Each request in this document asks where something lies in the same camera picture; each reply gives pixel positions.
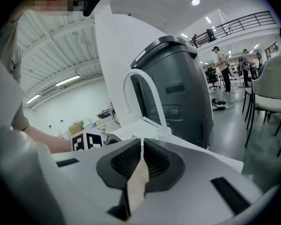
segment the balcony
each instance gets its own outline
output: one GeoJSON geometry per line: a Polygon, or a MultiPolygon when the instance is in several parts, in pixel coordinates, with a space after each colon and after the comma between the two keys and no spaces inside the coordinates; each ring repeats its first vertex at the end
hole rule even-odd
{"type": "Polygon", "coordinates": [[[276,24],[270,11],[254,13],[217,26],[209,32],[198,35],[195,40],[191,40],[189,43],[201,47],[231,34],[270,24],[276,24]]]}

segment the black gripper pad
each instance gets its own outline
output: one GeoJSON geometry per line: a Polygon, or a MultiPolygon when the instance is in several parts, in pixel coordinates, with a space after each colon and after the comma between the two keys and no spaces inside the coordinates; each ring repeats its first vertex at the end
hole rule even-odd
{"type": "Polygon", "coordinates": [[[141,140],[135,139],[103,156],[97,162],[96,171],[107,186],[124,190],[140,159],[141,140]]]}
{"type": "Polygon", "coordinates": [[[144,139],[144,159],[149,170],[146,192],[169,190],[184,174],[183,159],[177,153],[157,145],[154,140],[144,139]]]}

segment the concrete floor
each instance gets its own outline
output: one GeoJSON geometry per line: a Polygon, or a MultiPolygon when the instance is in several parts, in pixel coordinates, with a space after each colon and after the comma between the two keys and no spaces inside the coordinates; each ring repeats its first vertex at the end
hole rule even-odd
{"type": "MultiPolygon", "coordinates": [[[[211,91],[212,98],[226,102],[243,100],[244,88],[235,88],[235,94],[223,95],[224,88],[211,91]]],[[[263,124],[265,112],[255,113],[252,134],[247,148],[244,147],[249,130],[246,130],[245,113],[249,99],[246,100],[242,114],[243,101],[235,102],[231,110],[214,111],[214,128],[211,133],[209,150],[229,158],[244,162],[242,174],[266,192],[281,178],[281,155],[277,157],[281,146],[281,129],[277,136],[274,133],[279,125],[281,114],[272,114],[263,124]]]]}

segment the white handle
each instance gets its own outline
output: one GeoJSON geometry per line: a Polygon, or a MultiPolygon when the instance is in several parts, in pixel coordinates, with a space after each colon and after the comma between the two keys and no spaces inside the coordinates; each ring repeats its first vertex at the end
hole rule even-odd
{"type": "Polygon", "coordinates": [[[123,77],[122,91],[123,91],[123,96],[124,96],[124,100],[125,100],[126,107],[127,107],[127,112],[131,113],[131,108],[130,108],[129,103],[127,101],[125,84],[126,84],[127,78],[134,75],[134,74],[138,74],[138,75],[142,76],[147,81],[147,83],[148,83],[148,85],[149,85],[149,87],[152,91],[153,98],[155,100],[155,104],[156,104],[157,111],[158,111],[158,114],[159,114],[160,122],[161,122],[161,125],[162,125],[162,128],[161,128],[160,132],[162,132],[164,135],[168,135],[169,132],[170,132],[170,129],[167,127],[167,123],[165,121],[165,116],[164,116],[164,113],[163,113],[163,107],[161,105],[161,101],[160,101],[160,98],[159,98],[159,95],[158,95],[157,88],[156,88],[154,82],[152,81],[152,79],[150,78],[150,76],[148,74],[146,74],[144,71],[141,71],[139,69],[129,70],[125,74],[125,76],[123,77]]]}

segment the office chair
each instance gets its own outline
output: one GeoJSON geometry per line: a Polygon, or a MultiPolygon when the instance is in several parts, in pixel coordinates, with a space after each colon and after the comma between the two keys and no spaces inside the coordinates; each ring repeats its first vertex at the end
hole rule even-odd
{"type": "Polygon", "coordinates": [[[207,76],[208,83],[212,84],[212,86],[209,87],[209,88],[214,88],[214,89],[216,87],[220,88],[220,86],[215,85],[215,83],[217,83],[219,81],[218,78],[217,78],[217,74],[216,74],[216,69],[215,68],[213,68],[213,67],[208,68],[208,70],[207,70],[207,72],[205,74],[207,76]]]}

